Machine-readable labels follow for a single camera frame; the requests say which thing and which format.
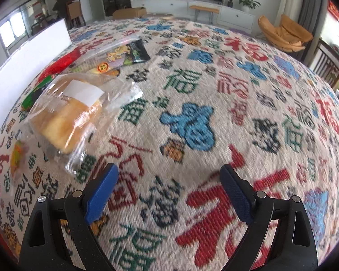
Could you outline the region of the red snack packet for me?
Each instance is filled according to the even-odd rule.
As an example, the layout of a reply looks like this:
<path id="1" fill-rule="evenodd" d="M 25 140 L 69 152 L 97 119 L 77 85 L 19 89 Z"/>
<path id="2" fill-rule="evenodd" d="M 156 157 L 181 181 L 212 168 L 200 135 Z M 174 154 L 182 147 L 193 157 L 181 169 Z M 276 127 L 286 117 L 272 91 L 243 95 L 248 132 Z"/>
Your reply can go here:
<path id="1" fill-rule="evenodd" d="M 54 63 L 46 67 L 37 78 L 37 84 L 41 83 L 46 77 L 51 75 L 60 74 L 69 65 L 73 64 L 81 56 L 79 47 L 76 47 L 73 51 L 69 52 L 65 56 L 62 56 Z"/>

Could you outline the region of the black clear Astart snack packet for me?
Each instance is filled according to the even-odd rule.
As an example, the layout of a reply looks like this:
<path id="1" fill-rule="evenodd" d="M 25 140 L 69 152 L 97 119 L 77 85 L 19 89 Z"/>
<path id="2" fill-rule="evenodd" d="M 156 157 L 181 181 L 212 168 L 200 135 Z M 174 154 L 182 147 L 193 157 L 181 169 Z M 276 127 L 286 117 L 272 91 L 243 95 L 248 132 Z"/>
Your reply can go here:
<path id="1" fill-rule="evenodd" d="M 107 62 L 111 67 L 121 68 L 147 62 L 150 58 L 142 39 L 134 37 L 121 39 L 97 50 L 92 50 L 76 60 L 74 67 L 81 64 L 95 65 Z"/>

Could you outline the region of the bread in clear bag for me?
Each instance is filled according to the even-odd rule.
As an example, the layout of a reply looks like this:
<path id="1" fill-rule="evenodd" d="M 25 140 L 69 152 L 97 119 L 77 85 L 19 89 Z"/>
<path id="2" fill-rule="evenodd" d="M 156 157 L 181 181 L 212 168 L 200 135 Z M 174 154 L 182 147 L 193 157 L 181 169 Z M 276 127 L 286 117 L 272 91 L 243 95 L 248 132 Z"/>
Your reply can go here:
<path id="1" fill-rule="evenodd" d="M 48 159 L 79 173 L 90 138 L 143 95 L 133 81 L 94 73 L 57 76 L 34 102 L 22 138 L 37 141 Z"/>

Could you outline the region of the patterned fu character blanket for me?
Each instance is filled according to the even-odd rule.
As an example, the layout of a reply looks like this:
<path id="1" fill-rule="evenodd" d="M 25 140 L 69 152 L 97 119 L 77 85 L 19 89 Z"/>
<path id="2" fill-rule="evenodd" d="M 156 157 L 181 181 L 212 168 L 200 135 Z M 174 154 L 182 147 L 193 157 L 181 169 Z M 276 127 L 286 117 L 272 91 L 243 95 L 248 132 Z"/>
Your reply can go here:
<path id="1" fill-rule="evenodd" d="M 56 60 L 76 47 L 82 56 L 142 39 L 150 60 L 122 66 L 118 77 L 143 95 L 90 138 L 72 175 L 22 138 L 29 111 L 21 104 L 44 69 L 25 88 L 0 129 L 0 244 L 17 266 L 314 270 L 331 253 L 339 242 L 339 100 L 328 83 L 267 43 L 191 21 L 106 21 L 68 33 L 71 45 Z M 17 140 L 28 155 L 13 182 Z M 108 163 L 118 181 L 87 224 L 85 186 Z M 249 225 L 220 182 L 223 165 L 254 189 Z"/>

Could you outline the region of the green snack packet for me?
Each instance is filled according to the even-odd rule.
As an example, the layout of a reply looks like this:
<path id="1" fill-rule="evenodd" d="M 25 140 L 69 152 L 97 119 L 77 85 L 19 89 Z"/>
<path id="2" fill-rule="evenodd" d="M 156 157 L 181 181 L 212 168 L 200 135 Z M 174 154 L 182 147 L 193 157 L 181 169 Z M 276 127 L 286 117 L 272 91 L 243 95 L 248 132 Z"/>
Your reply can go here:
<path id="1" fill-rule="evenodd" d="M 55 79 L 56 75 L 49 75 L 45 77 L 43 81 L 35 86 L 33 91 L 31 91 L 28 96 L 24 99 L 21 104 L 21 110 L 30 111 L 34 103 L 38 100 L 39 96 L 43 91 L 50 85 L 50 83 Z"/>

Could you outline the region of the yellow cake slice packet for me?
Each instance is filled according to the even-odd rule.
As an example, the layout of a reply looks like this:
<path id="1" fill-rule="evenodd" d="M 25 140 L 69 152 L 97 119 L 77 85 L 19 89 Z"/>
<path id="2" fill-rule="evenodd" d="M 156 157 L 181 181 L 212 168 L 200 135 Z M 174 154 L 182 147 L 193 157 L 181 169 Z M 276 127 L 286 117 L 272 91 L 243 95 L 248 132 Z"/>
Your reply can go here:
<path id="1" fill-rule="evenodd" d="M 69 68 L 69 72 L 94 73 L 97 75 L 108 75 L 113 77 L 118 77 L 120 75 L 120 69 L 118 67 L 111 67 L 107 62 L 101 62 L 95 65 L 81 64 Z"/>

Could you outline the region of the white cardboard box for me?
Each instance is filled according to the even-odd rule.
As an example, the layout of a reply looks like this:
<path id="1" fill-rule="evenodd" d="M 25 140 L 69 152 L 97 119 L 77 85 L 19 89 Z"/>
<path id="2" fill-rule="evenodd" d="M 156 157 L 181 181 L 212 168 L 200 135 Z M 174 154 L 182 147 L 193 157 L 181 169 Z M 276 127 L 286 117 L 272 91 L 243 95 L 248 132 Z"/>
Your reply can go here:
<path id="1" fill-rule="evenodd" d="M 0 68 L 0 129 L 25 88 L 71 45 L 64 20 L 41 31 L 17 49 Z"/>

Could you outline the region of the dark wooden chair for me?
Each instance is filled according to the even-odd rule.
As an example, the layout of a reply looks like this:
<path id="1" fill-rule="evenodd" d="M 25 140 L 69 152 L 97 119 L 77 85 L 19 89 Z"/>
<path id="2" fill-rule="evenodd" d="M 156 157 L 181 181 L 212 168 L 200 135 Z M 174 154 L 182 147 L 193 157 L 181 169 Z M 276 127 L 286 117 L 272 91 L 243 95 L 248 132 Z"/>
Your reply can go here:
<path id="1" fill-rule="evenodd" d="M 310 68 L 335 91 L 339 85 L 339 48 L 319 38 Z"/>

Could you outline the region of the orange lounge chair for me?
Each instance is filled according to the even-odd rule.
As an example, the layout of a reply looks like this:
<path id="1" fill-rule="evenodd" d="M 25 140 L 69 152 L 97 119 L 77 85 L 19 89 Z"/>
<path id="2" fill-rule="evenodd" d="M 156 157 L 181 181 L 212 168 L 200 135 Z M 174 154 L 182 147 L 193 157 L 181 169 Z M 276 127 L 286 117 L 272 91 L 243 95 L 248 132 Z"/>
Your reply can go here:
<path id="1" fill-rule="evenodd" d="M 313 39 L 308 30 L 284 14 L 281 15 L 280 25 L 277 27 L 264 15 L 258 19 L 258 26 L 274 47 L 286 53 L 304 50 L 305 44 Z"/>

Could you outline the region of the white tv cabinet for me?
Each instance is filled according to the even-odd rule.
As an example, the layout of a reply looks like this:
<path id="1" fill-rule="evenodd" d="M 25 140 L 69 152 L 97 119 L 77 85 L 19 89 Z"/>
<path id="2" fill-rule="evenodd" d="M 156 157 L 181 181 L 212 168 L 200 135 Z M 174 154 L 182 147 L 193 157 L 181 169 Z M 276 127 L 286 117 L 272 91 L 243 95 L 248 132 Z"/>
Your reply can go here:
<path id="1" fill-rule="evenodd" d="M 149 14 L 172 14 L 193 21 L 226 26 L 251 33 L 255 16 L 227 6 L 195 0 L 134 0 L 133 8 L 144 7 Z"/>

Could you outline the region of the small wooden stool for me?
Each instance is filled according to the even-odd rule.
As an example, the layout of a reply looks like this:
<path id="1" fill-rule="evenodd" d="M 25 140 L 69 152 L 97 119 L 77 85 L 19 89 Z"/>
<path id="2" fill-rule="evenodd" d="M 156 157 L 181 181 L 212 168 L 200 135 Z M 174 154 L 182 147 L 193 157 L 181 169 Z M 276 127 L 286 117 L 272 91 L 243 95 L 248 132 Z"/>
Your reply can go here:
<path id="1" fill-rule="evenodd" d="M 194 21 L 198 21 L 198 17 L 200 15 L 201 11 L 207 12 L 209 15 L 209 23 L 211 25 L 214 24 L 214 15 L 215 14 L 219 14 L 220 10 L 217 8 L 211 8 L 211 7 L 204 7 L 204 6 L 198 6 L 198 5 L 191 5 L 189 7 L 189 9 L 192 9 L 195 11 L 195 17 L 194 17 Z"/>

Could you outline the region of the brown dining chair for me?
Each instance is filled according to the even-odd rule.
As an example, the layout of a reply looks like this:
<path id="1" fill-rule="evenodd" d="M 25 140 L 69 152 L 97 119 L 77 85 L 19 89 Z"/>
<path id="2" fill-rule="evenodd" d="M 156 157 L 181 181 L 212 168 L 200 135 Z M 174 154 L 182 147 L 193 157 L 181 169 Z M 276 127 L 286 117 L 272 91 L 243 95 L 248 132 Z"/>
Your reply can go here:
<path id="1" fill-rule="evenodd" d="M 70 29 L 85 26 L 85 19 L 82 13 L 81 0 L 70 0 L 66 3 L 68 23 Z"/>

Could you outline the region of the green potted plant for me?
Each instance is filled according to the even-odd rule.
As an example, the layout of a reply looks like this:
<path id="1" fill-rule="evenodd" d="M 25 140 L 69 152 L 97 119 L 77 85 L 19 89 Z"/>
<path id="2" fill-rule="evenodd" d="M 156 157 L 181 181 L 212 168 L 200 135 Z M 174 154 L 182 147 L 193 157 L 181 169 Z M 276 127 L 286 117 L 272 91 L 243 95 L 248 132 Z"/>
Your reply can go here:
<path id="1" fill-rule="evenodd" d="M 239 4 L 241 6 L 241 10 L 246 13 L 249 13 L 251 10 L 261 6 L 261 3 L 256 0 L 239 0 Z"/>

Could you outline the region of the brown cardboard box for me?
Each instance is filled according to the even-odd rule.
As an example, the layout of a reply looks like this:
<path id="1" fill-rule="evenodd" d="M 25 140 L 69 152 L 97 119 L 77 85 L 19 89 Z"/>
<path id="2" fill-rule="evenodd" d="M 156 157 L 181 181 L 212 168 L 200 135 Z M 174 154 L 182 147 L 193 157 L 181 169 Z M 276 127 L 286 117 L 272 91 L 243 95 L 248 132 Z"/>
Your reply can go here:
<path id="1" fill-rule="evenodd" d="M 113 13 L 114 20 L 126 20 L 132 18 L 141 18 L 147 14 L 145 7 L 136 7 L 136 8 L 125 8 L 116 10 Z"/>

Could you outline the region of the person in dark clothes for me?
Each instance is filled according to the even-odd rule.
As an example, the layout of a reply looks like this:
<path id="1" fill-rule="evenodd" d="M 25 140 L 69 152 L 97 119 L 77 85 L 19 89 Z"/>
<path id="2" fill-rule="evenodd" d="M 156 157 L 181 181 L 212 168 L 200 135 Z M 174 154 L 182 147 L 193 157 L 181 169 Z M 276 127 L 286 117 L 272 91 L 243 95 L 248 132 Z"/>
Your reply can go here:
<path id="1" fill-rule="evenodd" d="M 56 3 L 54 4 L 52 10 L 57 14 L 57 19 L 66 19 L 68 14 L 66 10 L 66 4 L 67 2 L 70 2 L 71 0 L 56 0 Z"/>

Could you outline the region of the red window decoration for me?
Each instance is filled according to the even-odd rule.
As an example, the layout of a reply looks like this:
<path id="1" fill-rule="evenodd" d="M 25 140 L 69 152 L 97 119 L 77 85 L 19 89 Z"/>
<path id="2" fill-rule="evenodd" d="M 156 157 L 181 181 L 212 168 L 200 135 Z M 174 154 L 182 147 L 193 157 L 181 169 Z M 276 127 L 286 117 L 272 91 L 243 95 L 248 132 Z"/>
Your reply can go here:
<path id="1" fill-rule="evenodd" d="M 331 0 L 328 0 L 328 12 L 335 21 L 339 22 L 339 10 Z"/>

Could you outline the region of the grey curtain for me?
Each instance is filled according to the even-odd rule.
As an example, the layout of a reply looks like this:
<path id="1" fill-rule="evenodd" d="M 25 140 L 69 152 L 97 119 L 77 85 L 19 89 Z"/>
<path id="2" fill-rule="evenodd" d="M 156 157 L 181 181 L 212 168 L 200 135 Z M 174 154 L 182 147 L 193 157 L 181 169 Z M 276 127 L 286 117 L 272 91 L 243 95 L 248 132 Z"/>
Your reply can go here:
<path id="1" fill-rule="evenodd" d="M 303 0 L 298 23 L 314 37 L 324 25 L 328 0 Z"/>

